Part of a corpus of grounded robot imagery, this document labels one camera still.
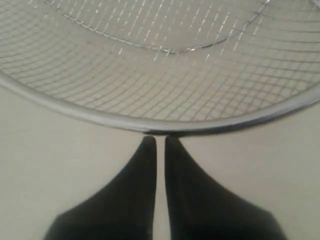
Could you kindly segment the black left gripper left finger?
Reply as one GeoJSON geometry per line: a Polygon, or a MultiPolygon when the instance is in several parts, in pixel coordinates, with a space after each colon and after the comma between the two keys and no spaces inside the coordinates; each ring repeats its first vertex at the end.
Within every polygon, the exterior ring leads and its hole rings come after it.
{"type": "Polygon", "coordinates": [[[44,239],[151,240],[156,189],[156,139],[145,136],[112,181],[58,215],[44,239]]]}

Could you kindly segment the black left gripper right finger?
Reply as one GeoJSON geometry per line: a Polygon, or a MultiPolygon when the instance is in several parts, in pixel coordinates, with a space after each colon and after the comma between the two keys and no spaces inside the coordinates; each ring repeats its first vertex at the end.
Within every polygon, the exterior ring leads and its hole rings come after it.
{"type": "Polygon", "coordinates": [[[285,240],[274,216],[212,179],[180,140],[165,139],[165,188],[172,240],[285,240]]]}

